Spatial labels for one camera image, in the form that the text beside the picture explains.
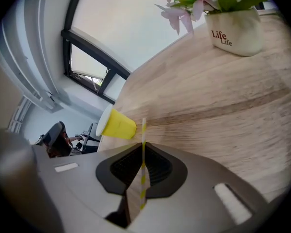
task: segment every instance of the potted plant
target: potted plant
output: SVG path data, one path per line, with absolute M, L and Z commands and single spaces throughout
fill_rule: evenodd
M 267 0 L 167 0 L 162 16 L 179 34 L 181 21 L 194 33 L 192 20 L 206 13 L 206 23 L 213 45 L 241 56 L 252 56 L 262 49 L 262 28 L 254 8 Z

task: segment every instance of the flower pot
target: flower pot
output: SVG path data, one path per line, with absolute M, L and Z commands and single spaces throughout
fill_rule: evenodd
M 240 56 L 252 56 L 262 50 L 262 27 L 256 9 L 206 15 L 205 18 L 216 47 Z

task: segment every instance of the yellow cup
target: yellow cup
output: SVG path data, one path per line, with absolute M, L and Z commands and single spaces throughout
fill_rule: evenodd
M 136 124 L 127 116 L 118 112 L 110 104 L 99 120 L 96 135 L 107 135 L 124 139 L 131 139 L 136 132 Z

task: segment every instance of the yellow and white straw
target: yellow and white straw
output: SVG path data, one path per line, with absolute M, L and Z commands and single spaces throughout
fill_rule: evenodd
M 140 210 L 142 210 L 146 204 L 146 164 L 145 164 L 145 153 L 146 153 L 146 119 L 142 119 L 142 165 L 141 165 L 141 204 Z

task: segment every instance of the table top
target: table top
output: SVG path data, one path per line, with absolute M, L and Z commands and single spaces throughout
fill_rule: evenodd
M 114 108 L 136 122 L 136 135 L 103 136 L 99 151 L 141 142 L 145 117 L 147 142 L 209 157 L 268 201 L 282 194 L 291 182 L 291 33 L 277 15 L 260 18 L 255 56 L 214 47 L 203 24 L 134 71 Z M 128 189 L 131 214 L 139 184 Z

